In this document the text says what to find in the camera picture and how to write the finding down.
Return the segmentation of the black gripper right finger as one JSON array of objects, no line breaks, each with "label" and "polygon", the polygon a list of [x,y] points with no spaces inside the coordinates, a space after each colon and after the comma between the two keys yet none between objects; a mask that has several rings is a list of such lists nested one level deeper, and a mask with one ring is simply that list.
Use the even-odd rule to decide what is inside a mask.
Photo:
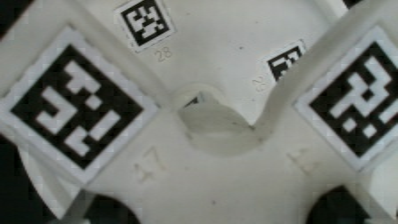
[{"label": "black gripper right finger", "polygon": [[386,217],[375,199],[357,184],[338,185],[318,196],[306,224],[368,224]]}]

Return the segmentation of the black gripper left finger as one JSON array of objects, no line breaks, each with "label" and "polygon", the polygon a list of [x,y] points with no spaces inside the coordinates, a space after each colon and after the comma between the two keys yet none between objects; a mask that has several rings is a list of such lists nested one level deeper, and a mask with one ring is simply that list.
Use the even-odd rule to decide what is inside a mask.
[{"label": "black gripper left finger", "polygon": [[60,224],[140,224],[124,204],[108,196],[82,190]]}]

